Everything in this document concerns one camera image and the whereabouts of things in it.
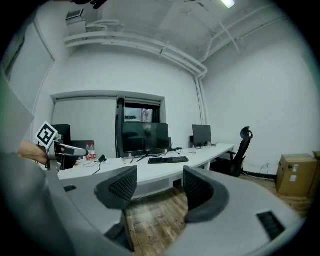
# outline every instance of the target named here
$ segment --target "keyboard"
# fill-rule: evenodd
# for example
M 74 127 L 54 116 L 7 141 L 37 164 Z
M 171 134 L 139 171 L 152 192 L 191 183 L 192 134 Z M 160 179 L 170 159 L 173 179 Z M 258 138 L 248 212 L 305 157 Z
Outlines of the keyboard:
M 148 164 L 175 164 L 189 162 L 185 156 L 170 157 L 170 158 L 150 158 Z

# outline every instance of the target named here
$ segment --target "hand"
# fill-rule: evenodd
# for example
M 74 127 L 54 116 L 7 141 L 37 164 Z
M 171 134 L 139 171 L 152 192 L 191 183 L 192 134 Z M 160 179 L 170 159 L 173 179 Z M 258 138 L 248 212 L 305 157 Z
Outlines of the hand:
M 44 146 L 33 144 L 29 141 L 22 141 L 19 151 L 19 156 L 39 162 L 46 165 L 48 162 L 48 155 Z

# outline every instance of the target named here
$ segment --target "black monitor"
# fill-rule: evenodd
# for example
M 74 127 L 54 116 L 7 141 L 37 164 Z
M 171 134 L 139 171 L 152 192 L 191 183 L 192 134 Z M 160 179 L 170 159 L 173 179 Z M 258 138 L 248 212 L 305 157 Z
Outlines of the black monitor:
M 168 149 L 169 127 L 167 123 L 125 122 L 122 138 L 124 153 Z
M 196 125 L 192 126 L 193 129 L 193 143 L 194 145 L 201 146 L 206 142 L 211 142 L 211 127 L 210 125 Z
M 63 136 L 63 144 L 71 146 L 71 125 L 70 124 L 53 124 L 52 127 Z

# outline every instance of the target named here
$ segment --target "cardboard box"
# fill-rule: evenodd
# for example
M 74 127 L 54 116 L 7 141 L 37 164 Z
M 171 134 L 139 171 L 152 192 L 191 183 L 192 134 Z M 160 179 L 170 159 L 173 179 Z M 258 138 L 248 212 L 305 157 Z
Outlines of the cardboard box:
M 282 155 L 276 179 L 277 193 L 306 197 L 314 180 L 317 162 L 309 154 Z
M 308 197 L 315 197 L 318 191 L 318 187 L 320 184 L 320 152 L 313 152 L 314 158 L 318 160 L 316 171 L 314 174 L 314 178 L 311 184 L 311 187 L 308 192 Z

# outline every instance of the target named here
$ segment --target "window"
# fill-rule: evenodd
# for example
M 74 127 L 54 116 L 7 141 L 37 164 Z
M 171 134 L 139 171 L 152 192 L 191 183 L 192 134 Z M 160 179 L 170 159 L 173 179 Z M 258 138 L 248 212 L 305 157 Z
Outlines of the window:
M 160 123 L 160 107 L 156 105 L 126 103 L 124 122 Z
M 126 107 L 124 122 L 152 123 L 153 109 Z
M 116 156 L 124 157 L 123 124 L 124 123 L 160 123 L 161 101 L 119 98 L 116 111 Z

